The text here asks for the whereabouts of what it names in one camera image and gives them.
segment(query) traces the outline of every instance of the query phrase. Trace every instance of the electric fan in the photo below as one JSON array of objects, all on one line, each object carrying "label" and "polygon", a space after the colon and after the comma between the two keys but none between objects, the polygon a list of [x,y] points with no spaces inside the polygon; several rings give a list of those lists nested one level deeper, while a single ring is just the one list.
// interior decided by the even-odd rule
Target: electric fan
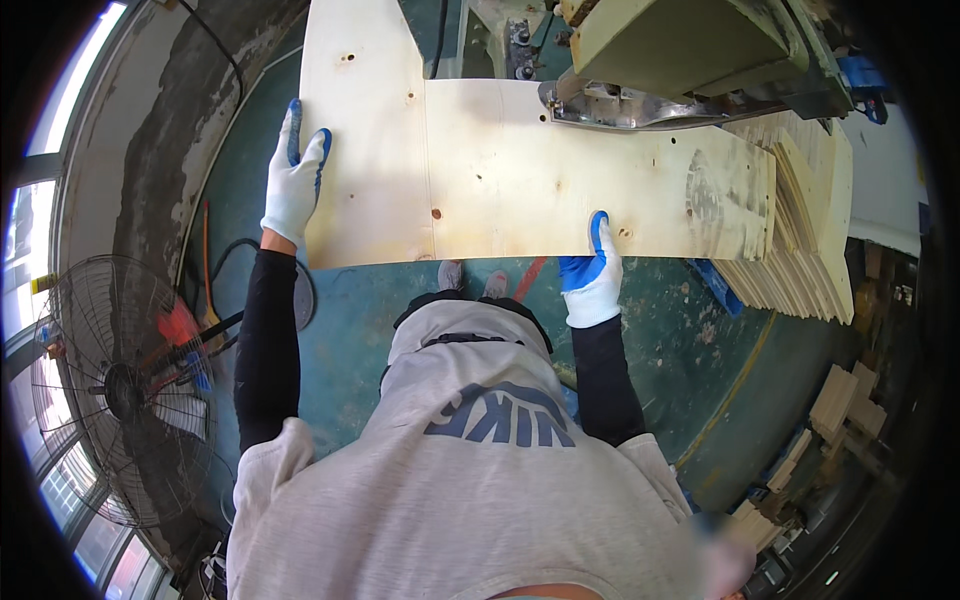
[{"label": "electric fan", "polygon": [[31,371],[36,418],[60,475],[104,518],[157,526],[200,491],[216,430],[205,334],[131,258],[89,258],[50,289]]}]

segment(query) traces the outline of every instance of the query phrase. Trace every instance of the round metal disc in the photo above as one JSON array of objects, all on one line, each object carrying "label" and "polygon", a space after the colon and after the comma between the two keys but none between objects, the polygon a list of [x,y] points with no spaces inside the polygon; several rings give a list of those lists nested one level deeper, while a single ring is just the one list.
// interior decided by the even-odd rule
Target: round metal disc
[{"label": "round metal disc", "polygon": [[297,261],[297,282],[294,283],[294,319],[297,320],[297,331],[303,331],[303,328],[313,319],[315,305],[313,280]]}]

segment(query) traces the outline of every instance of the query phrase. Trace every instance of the white glove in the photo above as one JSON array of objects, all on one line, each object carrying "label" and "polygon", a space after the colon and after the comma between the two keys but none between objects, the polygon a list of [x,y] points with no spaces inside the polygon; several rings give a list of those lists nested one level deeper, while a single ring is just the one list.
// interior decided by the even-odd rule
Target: white glove
[{"label": "white glove", "polygon": [[294,243],[304,244],[306,222],[317,207],[320,196],[320,172],[330,154],[330,130],[313,134],[300,159],[300,99],[294,98],[280,127],[276,152],[270,159],[267,175],[267,207],[262,228],[270,228]]},{"label": "white glove", "polygon": [[595,256],[561,256],[561,295],[566,301],[566,324],[593,327],[620,314],[623,262],[613,246],[610,217],[603,210],[590,218],[590,242]]}]

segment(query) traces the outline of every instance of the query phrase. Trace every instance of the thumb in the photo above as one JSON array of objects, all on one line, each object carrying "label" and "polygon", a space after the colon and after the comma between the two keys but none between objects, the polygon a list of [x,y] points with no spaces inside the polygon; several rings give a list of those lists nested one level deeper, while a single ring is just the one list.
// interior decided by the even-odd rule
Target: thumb
[{"label": "thumb", "polygon": [[300,120],[303,116],[303,108],[300,105],[300,98],[294,98],[287,107],[287,113],[283,117],[283,125],[280,126],[280,136],[276,141],[276,152],[274,159],[285,157],[284,167],[296,167],[300,164]]},{"label": "thumb", "polygon": [[320,172],[326,164],[326,157],[330,154],[330,130],[324,127],[310,138],[310,142],[303,151],[303,160],[300,162],[304,169],[317,169]]},{"label": "thumb", "polygon": [[606,210],[597,210],[590,218],[590,244],[597,256],[604,258],[619,256],[613,245],[610,233],[610,216]]}]

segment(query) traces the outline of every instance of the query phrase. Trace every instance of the shoe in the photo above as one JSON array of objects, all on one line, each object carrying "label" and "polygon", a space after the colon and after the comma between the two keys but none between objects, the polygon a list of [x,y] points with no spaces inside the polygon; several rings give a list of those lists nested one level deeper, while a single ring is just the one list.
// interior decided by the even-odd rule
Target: shoe
[{"label": "shoe", "polygon": [[464,263],[462,260],[445,260],[437,270],[440,291],[464,289]]},{"label": "shoe", "polygon": [[482,298],[504,298],[507,295],[507,286],[510,281],[507,279],[507,273],[503,270],[496,270],[487,277],[487,285],[483,287]]}]

